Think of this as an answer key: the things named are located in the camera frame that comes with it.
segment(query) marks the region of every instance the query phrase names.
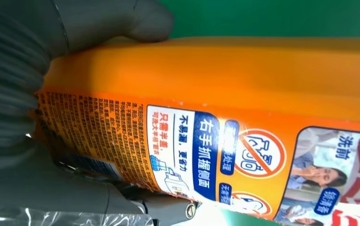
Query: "orange plastic bottle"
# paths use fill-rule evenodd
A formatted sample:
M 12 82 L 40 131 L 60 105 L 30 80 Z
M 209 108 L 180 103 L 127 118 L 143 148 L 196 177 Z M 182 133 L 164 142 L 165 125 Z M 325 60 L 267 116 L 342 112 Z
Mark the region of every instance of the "orange plastic bottle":
M 284 223 L 360 204 L 360 39 L 105 45 L 55 60 L 37 97 L 79 167 Z

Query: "green background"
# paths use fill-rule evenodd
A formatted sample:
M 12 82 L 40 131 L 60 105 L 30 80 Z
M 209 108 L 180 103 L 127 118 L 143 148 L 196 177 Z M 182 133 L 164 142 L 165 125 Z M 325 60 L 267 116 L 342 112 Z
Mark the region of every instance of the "green background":
M 360 0 L 160 1 L 175 15 L 172 38 L 219 35 L 360 37 Z M 222 213 L 231 226 L 277 225 L 225 210 Z

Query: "product label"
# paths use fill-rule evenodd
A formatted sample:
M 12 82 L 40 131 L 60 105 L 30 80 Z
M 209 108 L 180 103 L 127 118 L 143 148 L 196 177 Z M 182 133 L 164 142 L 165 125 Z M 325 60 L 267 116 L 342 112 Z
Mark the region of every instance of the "product label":
M 360 123 L 53 88 L 37 98 L 36 137 L 89 171 L 282 223 L 331 224 L 338 202 L 360 203 Z

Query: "prohibition icon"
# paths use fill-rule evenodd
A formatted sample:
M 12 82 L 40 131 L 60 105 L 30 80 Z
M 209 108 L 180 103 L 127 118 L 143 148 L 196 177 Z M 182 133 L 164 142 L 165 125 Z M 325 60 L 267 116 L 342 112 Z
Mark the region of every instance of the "prohibition icon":
M 286 162 L 286 151 L 274 134 L 248 129 L 238 135 L 235 168 L 253 178 L 268 178 L 279 173 Z

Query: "gloved hand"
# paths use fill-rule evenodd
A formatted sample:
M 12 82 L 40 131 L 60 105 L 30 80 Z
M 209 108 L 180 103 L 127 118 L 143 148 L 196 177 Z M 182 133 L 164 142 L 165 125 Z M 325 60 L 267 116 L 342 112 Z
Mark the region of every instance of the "gloved hand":
M 27 113 L 37 107 L 34 92 L 52 59 L 115 36 L 162 41 L 172 24 L 156 0 L 0 0 L 0 208 L 46 211 L 53 223 L 57 214 L 50 211 L 140 212 L 113 185 L 58 170 L 47 150 L 25 136 L 34 130 Z
M 0 0 L 0 154 L 33 132 L 27 112 L 53 58 L 115 36 L 162 41 L 172 26 L 157 0 Z

